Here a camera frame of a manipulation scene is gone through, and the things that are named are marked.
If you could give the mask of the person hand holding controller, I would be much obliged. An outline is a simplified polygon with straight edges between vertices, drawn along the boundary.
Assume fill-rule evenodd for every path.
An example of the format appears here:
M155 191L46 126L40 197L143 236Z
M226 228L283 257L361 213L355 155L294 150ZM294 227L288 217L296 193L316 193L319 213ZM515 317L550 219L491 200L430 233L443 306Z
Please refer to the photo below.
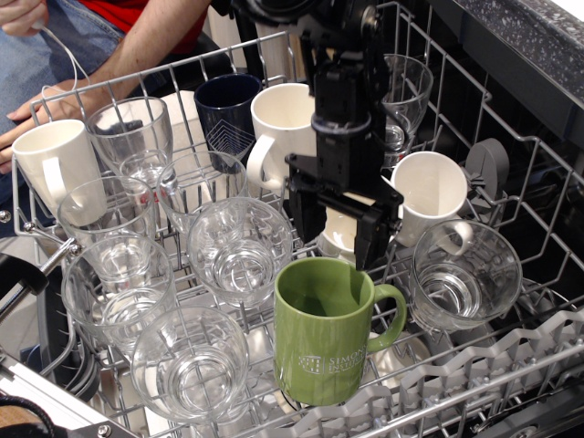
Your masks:
M11 37L31 37L31 24L39 17L48 18L47 2L42 0L1 0L1 30Z

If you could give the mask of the person forearm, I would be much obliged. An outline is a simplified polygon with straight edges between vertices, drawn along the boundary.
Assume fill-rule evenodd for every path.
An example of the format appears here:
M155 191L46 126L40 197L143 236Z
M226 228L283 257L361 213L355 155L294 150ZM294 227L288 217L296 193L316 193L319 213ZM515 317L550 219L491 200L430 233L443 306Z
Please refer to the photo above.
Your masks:
M140 84L139 73L157 67L206 14L209 1L150 1L112 55L90 75L118 97Z

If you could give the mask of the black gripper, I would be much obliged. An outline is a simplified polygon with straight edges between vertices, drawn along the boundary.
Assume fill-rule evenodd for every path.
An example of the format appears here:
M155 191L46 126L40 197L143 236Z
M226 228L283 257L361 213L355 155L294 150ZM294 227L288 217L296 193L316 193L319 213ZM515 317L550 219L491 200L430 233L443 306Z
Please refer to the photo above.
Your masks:
M311 127L316 155L291 153L289 206L303 243L325 228L326 207L359 219L354 255L358 270L383 257L402 225L402 196L381 178L389 86L383 63L325 63L309 81L315 99Z

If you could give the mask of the person hand on rack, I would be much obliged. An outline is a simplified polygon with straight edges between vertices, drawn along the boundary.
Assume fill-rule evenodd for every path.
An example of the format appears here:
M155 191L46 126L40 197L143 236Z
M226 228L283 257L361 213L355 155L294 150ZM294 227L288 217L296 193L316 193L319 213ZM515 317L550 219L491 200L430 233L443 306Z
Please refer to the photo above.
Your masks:
M12 144L25 132L51 120L82 120L110 103L111 95L105 88L68 94L73 89L88 85L87 78L62 81L45 88L20 107L5 114L5 121L9 123L7 128L1 129L2 174L12 170Z

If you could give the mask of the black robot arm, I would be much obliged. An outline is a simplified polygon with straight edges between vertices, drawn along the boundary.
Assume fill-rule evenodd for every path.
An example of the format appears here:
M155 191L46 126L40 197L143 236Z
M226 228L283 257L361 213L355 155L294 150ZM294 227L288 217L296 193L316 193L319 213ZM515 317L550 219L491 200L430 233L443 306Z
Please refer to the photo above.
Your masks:
M325 227L326 208L357 221L358 270L383 257L403 198L381 178L390 85L374 1L234 1L233 9L297 34L310 92L316 154L290 152L289 208L303 242Z

